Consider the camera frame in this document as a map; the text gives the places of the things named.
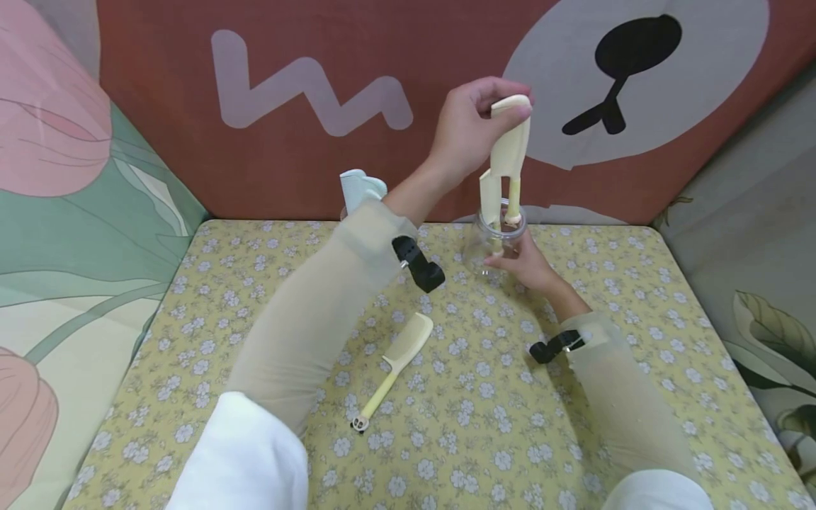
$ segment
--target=black bear nose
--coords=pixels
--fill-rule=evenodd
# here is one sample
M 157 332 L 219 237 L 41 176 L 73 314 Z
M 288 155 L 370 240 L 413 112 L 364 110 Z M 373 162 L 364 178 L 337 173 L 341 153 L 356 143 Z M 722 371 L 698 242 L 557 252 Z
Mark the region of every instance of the black bear nose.
M 607 32 L 595 48 L 595 63 L 614 83 L 602 102 L 567 122 L 561 132 L 577 135 L 598 122 L 603 122 L 610 135 L 626 129 L 618 105 L 623 85 L 633 74 L 652 69 L 666 60 L 680 45 L 682 34 L 680 23 L 665 14 L 627 21 Z

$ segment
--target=black strap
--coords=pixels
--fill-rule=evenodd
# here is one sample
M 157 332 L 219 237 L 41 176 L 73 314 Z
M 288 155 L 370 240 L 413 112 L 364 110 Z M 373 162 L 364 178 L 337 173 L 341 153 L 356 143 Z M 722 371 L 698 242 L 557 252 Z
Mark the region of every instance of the black strap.
M 429 293 L 445 282 L 445 273 L 439 264 L 428 262 L 416 241 L 408 236 L 400 236 L 391 241 L 397 258 L 408 263 L 410 275 L 417 287 Z
M 554 360 L 564 348 L 570 350 L 577 349 L 584 345 L 581 334 L 576 330 L 562 331 L 558 336 L 551 339 L 546 344 L 544 342 L 536 342 L 530 346 L 530 355 L 538 363 L 544 365 Z

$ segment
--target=yellow floral tablecloth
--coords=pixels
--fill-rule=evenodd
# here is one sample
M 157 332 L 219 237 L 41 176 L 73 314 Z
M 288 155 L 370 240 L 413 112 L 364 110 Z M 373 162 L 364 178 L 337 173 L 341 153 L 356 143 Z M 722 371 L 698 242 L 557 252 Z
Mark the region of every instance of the yellow floral tablecloth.
M 164 507 L 256 313 L 334 226 L 199 228 L 65 508 Z M 420 229 L 443 287 L 425 295 L 405 273 L 361 313 L 304 440 L 312 508 L 599 508 L 623 476 L 565 359 L 544 367 L 526 355 L 557 332 L 552 309 L 509 279 L 466 272 L 467 228 Z M 688 435 L 715 508 L 813 507 L 654 230 L 531 228 L 556 270 L 628 338 Z M 358 435 L 349 420 L 416 311 L 434 320 L 432 337 Z

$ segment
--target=beige sleeve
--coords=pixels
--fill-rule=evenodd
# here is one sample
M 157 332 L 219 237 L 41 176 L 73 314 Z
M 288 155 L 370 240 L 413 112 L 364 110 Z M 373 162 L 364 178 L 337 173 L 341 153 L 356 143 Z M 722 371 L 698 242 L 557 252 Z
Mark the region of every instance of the beige sleeve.
M 635 362 L 629 345 L 604 314 L 564 321 L 586 345 L 567 353 L 617 465 L 635 472 L 668 469 L 697 481 L 697 470 L 672 409 Z
M 382 202 L 358 207 L 276 290 L 246 338 L 225 391 L 247 395 L 295 434 L 359 312 L 397 275 L 391 246 L 416 227 Z

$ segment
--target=clear plastic jar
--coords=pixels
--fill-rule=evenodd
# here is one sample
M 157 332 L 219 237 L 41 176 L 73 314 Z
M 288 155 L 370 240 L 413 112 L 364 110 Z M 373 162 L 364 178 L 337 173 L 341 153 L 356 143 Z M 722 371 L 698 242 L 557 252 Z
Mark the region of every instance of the clear plastic jar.
M 502 255 L 508 250 L 512 250 L 516 240 L 527 230 L 527 214 L 524 207 L 520 208 L 521 221 L 515 227 L 504 223 L 504 215 L 507 213 L 508 200 L 502 198 L 502 210 L 499 217 L 500 227 L 489 225 L 479 210 L 473 223 L 470 225 L 468 233 L 465 235 L 465 244 L 462 250 L 463 262 L 468 269 L 477 275 L 487 277 L 497 277 L 501 271 L 489 266 L 485 266 L 485 258 L 491 255 Z

